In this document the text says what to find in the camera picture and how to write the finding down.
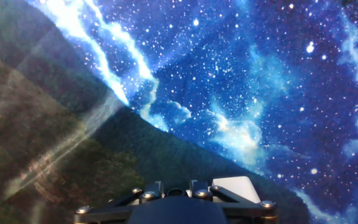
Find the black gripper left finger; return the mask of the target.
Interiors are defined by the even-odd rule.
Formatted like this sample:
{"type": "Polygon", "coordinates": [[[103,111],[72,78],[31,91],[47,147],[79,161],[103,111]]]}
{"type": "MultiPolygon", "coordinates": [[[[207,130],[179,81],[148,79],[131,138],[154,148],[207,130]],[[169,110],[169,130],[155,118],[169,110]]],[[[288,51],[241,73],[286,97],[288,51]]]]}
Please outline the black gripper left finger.
{"type": "Polygon", "coordinates": [[[110,200],[104,207],[82,206],[73,215],[73,223],[125,222],[137,205],[163,197],[163,183],[156,181],[143,189],[135,187],[127,195],[110,200]]]}

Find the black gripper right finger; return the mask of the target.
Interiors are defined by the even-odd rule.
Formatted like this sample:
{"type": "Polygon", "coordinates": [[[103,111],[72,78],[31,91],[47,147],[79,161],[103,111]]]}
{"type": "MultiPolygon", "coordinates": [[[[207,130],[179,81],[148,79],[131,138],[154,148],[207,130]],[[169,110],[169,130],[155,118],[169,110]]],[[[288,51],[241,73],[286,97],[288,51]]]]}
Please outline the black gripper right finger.
{"type": "Polygon", "coordinates": [[[227,223],[278,223],[277,204],[261,200],[250,179],[213,179],[212,184],[191,180],[188,192],[218,206],[227,223]]]}

